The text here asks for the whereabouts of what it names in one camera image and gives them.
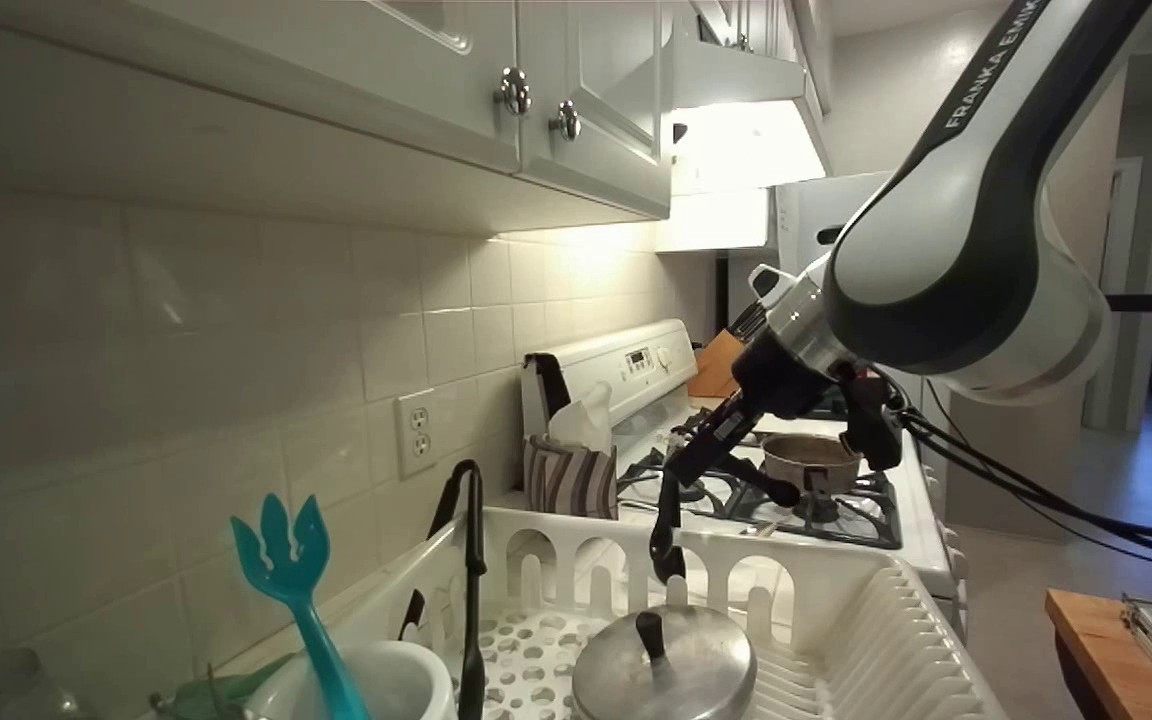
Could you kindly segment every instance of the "white cabinet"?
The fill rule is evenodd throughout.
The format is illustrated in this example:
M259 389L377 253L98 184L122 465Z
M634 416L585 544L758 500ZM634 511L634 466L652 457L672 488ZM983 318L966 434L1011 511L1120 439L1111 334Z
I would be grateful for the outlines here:
M392 145L367 146L388 154L373 171L422 177L411 190L449 194L482 171L482 218L464 218L485 229L669 216L658 17L582 0L0 0L0 27L51 53L281 111L331 145ZM523 115L502 100L509 66L527 79Z

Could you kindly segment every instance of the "kitchen counter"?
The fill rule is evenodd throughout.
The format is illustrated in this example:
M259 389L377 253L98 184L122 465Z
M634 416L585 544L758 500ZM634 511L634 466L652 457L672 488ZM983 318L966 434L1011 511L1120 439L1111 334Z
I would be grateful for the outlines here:
M1045 598L1067 692L1086 715L1152 720L1152 653L1130 627L1124 602L1053 587Z

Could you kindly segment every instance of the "pot lid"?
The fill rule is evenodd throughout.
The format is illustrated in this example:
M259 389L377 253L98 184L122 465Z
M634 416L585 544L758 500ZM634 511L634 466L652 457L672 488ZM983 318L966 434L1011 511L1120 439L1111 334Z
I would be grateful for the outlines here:
M711 608L650 608L596 630L571 671L585 720L719 720L752 692L752 642Z

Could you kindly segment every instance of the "blue spatula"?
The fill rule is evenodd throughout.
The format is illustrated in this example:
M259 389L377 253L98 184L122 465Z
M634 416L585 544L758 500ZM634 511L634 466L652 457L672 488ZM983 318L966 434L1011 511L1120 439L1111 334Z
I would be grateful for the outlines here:
M342 663L342 653L331 635L323 630L321 613L313 608L313 587L321 583L331 541L321 515L321 500L307 495L304 506L297 511L297 528L287 530L287 506L275 495L266 495L259 502L259 536L244 524L233 518L233 544L240 549L244 577L255 591L287 602L307 663L323 688L328 698L328 720L373 720L360 688Z

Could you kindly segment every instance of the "dish rack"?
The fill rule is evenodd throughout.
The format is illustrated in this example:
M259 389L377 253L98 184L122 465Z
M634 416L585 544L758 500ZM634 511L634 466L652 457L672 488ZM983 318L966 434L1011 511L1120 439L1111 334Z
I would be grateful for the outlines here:
M342 627L405 630L464 656L464 518L442 528ZM652 602L708 602L758 642L752 720L966 720L1003 715L920 578L870 549L680 530L689 583L662 587L650 528L551 511L485 511L482 656L485 720L566 720L571 663L609 620Z

